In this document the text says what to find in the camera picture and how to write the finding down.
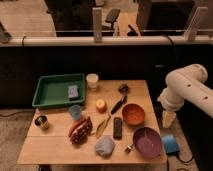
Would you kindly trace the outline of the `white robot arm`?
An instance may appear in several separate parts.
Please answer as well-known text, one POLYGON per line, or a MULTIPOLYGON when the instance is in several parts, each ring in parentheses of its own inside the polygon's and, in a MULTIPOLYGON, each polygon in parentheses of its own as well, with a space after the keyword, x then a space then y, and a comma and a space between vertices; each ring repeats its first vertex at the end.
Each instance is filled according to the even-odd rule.
POLYGON ((213 90, 205 85, 208 79, 206 68, 191 64, 169 72, 165 78, 167 87, 157 101, 163 107, 162 126, 169 128, 176 119, 176 112, 189 101, 213 118, 213 90))

